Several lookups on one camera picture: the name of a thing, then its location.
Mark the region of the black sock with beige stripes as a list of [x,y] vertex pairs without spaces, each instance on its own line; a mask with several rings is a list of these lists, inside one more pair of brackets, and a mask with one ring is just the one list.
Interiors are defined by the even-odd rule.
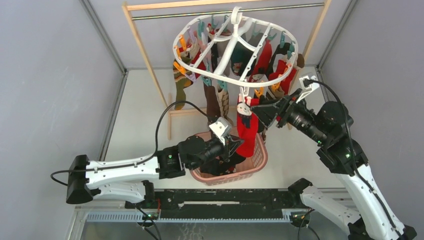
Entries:
[[236,165],[245,161],[246,158],[234,153],[228,161],[214,159],[208,163],[203,164],[199,171],[203,174],[210,174],[213,176],[223,176],[233,174],[237,171]]

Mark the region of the pink plastic laundry basket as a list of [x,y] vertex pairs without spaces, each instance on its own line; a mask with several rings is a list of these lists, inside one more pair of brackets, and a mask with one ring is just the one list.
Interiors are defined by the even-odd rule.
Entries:
[[255,137],[254,152],[251,157],[246,158],[235,166],[235,173],[214,176],[200,172],[200,168],[191,170],[191,176],[198,182],[207,186],[223,185],[231,182],[241,181],[250,178],[253,174],[261,171],[268,162],[268,152],[259,133]]

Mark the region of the black sock with tan toe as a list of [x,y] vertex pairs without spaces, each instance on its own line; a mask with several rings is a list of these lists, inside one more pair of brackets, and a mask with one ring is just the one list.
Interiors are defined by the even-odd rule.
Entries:
[[292,65],[292,71],[299,71],[300,69],[304,68],[305,66],[305,59],[304,56],[301,53],[297,54],[297,57],[295,58],[295,61]]

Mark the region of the wooden clothes rack frame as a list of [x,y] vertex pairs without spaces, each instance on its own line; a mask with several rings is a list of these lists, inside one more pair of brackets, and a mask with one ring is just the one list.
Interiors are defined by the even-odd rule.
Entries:
[[[122,4],[122,10],[126,17],[126,20],[129,24],[130,30],[134,36],[135,42],[139,48],[139,51],[141,53],[141,56],[144,60],[144,63],[146,64],[146,68],[150,74],[151,79],[153,80],[153,83],[155,84],[157,91],[159,93],[159,96],[161,97],[161,100],[165,107],[167,107],[167,104],[169,103],[163,94],[162,88],[160,86],[160,83],[158,81],[158,78],[156,76],[155,70],[152,67],[152,63],[150,61],[149,55],[147,53],[147,49],[145,48],[141,35],[138,31],[138,28],[135,24],[135,21],[138,20],[148,20],[148,19],[164,19],[164,18],[177,18],[177,17],[188,17],[188,16],[200,16],[200,15],[219,15],[219,14],[227,14],[226,12],[197,12],[197,13],[184,13],[180,15],[158,15],[158,16],[141,16],[141,17],[133,17],[131,12],[134,11],[147,11],[147,10],[157,10],[157,9],[171,9],[171,8],[188,8],[188,7],[196,7],[196,6],[208,6],[208,5],[222,5],[222,4],[237,4],[237,3],[247,3],[247,2],[263,2],[265,0],[185,0],[185,1],[174,1],[174,2],[160,2],[160,3],[149,3],[149,4],[138,4],[138,5],[128,5],[128,3],[125,1]],[[307,8],[307,7],[321,7],[321,10],[319,14],[317,15],[317,18],[314,22],[314,26],[309,34],[308,40],[306,42],[306,45],[303,49],[303,57],[304,60],[307,61],[310,58],[312,47],[315,44],[316,38],[319,35],[319,31],[321,29],[321,26],[324,22],[324,19],[328,13],[328,10],[331,6],[332,0],[322,0],[319,3],[314,4],[298,4],[298,5],[291,5],[291,6],[282,6],[279,7],[279,9],[296,9],[296,8]],[[239,12],[254,12],[254,11],[270,11],[270,10],[277,10],[278,7],[271,7],[271,8],[255,8],[255,9],[244,9],[243,11],[239,10]],[[172,140],[172,117],[179,116],[179,115],[194,115],[193,109],[186,109],[186,110],[171,110],[167,113],[168,116],[168,123],[167,123],[167,139]]]

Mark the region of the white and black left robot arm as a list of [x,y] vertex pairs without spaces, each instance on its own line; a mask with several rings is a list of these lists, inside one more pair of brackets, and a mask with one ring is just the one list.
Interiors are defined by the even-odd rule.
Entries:
[[213,160],[228,160],[244,141],[228,135],[221,141],[189,136],[177,145],[144,157],[118,161],[90,161],[85,154],[74,158],[67,178],[66,203],[78,205],[96,199],[121,200],[149,209],[156,203],[153,180],[184,176]]

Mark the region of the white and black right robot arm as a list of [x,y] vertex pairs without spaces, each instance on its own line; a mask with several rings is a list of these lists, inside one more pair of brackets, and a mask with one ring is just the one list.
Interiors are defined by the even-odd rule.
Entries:
[[304,178],[289,187],[293,207],[305,205],[319,212],[350,240],[412,240],[417,236],[412,226],[396,217],[382,196],[366,154],[347,133],[353,119],[342,103],[327,101],[314,113],[296,91],[281,99],[266,100],[251,111],[266,127],[290,124],[316,142],[320,161],[344,185],[356,210],[324,197]]

